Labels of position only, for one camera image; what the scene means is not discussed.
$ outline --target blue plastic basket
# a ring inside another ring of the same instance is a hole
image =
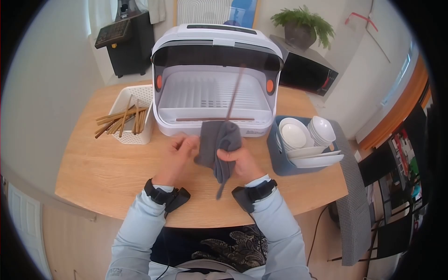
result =
[[[274,123],[272,124],[271,131],[269,132],[269,136],[267,137],[267,147],[269,149],[269,154],[271,156],[272,169],[279,176],[289,176],[289,175],[297,175],[304,173],[317,172],[325,168],[324,167],[312,167],[312,168],[297,168],[293,163],[291,163],[286,156],[286,151],[284,148],[283,140],[279,131],[279,124],[284,118],[294,118],[301,121],[305,126],[307,126],[311,119],[303,118],[299,116],[276,116]],[[281,144],[281,151],[277,146],[278,136]],[[336,145],[336,141],[333,141],[334,151],[338,151],[338,147]],[[330,148],[326,148],[323,153],[331,152]]]

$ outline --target black wrist device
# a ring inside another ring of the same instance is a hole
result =
[[[180,190],[174,188],[171,193],[167,193],[161,188],[154,188],[151,180],[152,179],[149,179],[145,184],[145,193],[147,196],[151,197],[151,200],[155,203],[159,205],[165,203],[165,212],[167,213],[171,213],[190,199],[190,193],[184,188],[181,188]]]
[[[232,195],[241,208],[250,214],[254,212],[253,203],[256,200],[268,197],[272,193],[274,187],[277,187],[277,182],[275,180],[270,180],[268,182],[264,181],[253,188],[236,187],[232,191]]]

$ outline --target dish drying cabinet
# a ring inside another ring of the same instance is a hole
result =
[[[178,119],[225,118],[244,67],[230,117],[253,119],[233,121],[242,136],[264,135],[276,112],[283,66],[278,47],[257,30],[188,26],[173,27],[153,49],[153,109],[159,129],[169,136],[199,135],[202,121]]]

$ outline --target gray towel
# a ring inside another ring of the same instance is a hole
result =
[[[221,184],[216,199],[221,198],[225,183],[232,175],[235,162],[222,161],[216,155],[218,149],[235,151],[241,148],[240,128],[230,121],[202,122],[201,145],[194,162],[213,169],[213,175]]]

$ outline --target wooden table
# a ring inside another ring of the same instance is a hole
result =
[[[154,125],[147,145],[124,145],[112,135],[94,138],[95,118],[109,113],[125,86],[150,84],[142,81],[97,90],[80,116],[65,149],[56,182],[56,195],[88,210],[124,219],[129,206],[146,181],[159,168],[169,137]],[[280,87],[277,114],[312,117],[316,110],[302,91]],[[294,215],[318,208],[348,194],[340,164],[319,172],[280,177],[272,170],[263,137],[247,138],[257,162],[278,183]],[[179,228],[230,227],[253,223],[233,199],[231,191],[243,185],[237,176],[227,182],[222,198],[215,199],[219,184],[211,169],[188,164],[176,187],[184,187],[191,199],[167,218],[167,226]]]

